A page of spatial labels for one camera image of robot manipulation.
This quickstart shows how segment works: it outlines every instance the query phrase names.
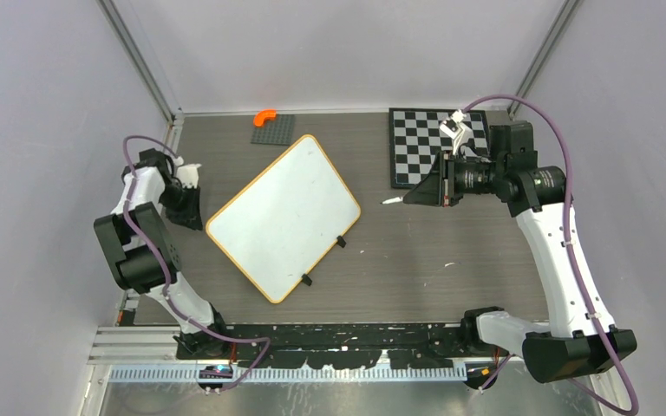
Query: white board surface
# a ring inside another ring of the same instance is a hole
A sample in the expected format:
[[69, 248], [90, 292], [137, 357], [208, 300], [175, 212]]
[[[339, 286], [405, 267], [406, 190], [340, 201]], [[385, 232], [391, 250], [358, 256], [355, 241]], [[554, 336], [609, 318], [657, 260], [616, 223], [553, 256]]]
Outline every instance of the white board surface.
[[206, 233], [279, 303], [360, 215], [315, 137], [305, 135], [208, 220]]

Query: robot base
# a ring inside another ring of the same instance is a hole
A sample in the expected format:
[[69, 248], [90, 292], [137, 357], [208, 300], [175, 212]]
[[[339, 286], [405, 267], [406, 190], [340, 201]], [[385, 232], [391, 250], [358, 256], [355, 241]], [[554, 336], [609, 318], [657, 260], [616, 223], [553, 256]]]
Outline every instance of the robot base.
[[[228, 336], [228, 331], [223, 321], [223, 316], [215, 309], [213, 311], [213, 324], [208, 327], [216, 334]], [[177, 341], [178, 360], [204, 360], [218, 358], [225, 355], [230, 347], [230, 342], [221, 341], [217, 338], [198, 331], [193, 334], [180, 332], [180, 336], [173, 337]]]

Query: floor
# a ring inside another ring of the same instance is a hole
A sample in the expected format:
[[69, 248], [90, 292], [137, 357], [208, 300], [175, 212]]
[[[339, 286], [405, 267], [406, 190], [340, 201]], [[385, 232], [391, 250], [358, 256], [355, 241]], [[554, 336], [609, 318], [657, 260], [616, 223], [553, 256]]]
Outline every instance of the floor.
[[[490, 124], [503, 112], [487, 114]], [[251, 116], [188, 117], [180, 154], [201, 163], [201, 213], [209, 218], [285, 146], [250, 143]], [[362, 216], [299, 285], [271, 304], [203, 231], [168, 225], [183, 273], [226, 322], [457, 322], [467, 309], [498, 305], [547, 319], [527, 242], [494, 196], [467, 196], [453, 208], [380, 205], [403, 194], [389, 186], [388, 116], [298, 115], [295, 137], [314, 135], [362, 207]], [[171, 323], [142, 299], [135, 322]]]
[[598, 403], [567, 381], [539, 384], [521, 362], [508, 363], [483, 395], [456, 382], [245, 384], [205, 396], [192, 384], [110, 383], [101, 416], [560, 414], [598, 416]]

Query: gray table surface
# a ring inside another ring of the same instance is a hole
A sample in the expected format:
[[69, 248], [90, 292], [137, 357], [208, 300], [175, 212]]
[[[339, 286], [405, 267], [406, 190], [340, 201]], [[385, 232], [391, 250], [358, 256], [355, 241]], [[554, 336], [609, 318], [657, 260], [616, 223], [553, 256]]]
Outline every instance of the gray table surface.
[[[203, 165], [205, 219], [286, 149], [251, 144], [253, 128], [251, 116], [186, 118], [179, 151]], [[454, 208], [380, 205], [403, 194], [389, 186], [384, 113], [298, 115], [295, 137], [305, 133], [319, 140], [362, 207], [348, 245], [315, 267], [311, 287], [299, 285], [271, 304], [203, 231], [168, 225], [187, 281], [227, 322], [457, 322], [467, 309], [492, 305], [547, 319], [532, 253], [498, 199], [467, 196]], [[173, 320], [143, 298], [135, 322]]]

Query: white marker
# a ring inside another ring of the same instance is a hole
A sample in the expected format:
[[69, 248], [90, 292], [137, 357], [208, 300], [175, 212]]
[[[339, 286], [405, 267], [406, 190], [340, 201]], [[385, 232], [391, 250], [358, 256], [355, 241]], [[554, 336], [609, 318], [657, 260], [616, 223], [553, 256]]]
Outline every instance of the white marker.
[[385, 200], [382, 201], [382, 205], [396, 204], [396, 203], [401, 202], [401, 201], [402, 201], [402, 197], [385, 199]]

